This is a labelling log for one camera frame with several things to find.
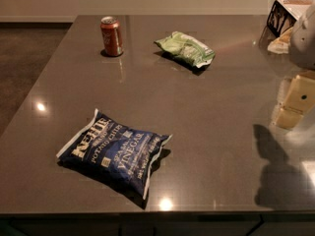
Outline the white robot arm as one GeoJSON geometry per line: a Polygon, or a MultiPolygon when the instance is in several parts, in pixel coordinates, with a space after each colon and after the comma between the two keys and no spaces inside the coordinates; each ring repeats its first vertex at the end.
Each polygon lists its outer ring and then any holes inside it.
{"type": "Polygon", "coordinates": [[[315,106],[315,4],[312,4],[293,26],[290,61],[305,69],[287,85],[275,124],[283,129],[295,127],[315,106]]]}

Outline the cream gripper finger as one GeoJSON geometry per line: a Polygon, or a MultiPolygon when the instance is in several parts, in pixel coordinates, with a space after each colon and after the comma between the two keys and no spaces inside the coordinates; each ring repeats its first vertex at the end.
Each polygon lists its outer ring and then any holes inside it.
{"type": "Polygon", "coordinates": [[[275,124],[283,129],[294,128],[315,106],[315,72],[304,71],[293,78],[284,78],[279,90],[275,124]]]}

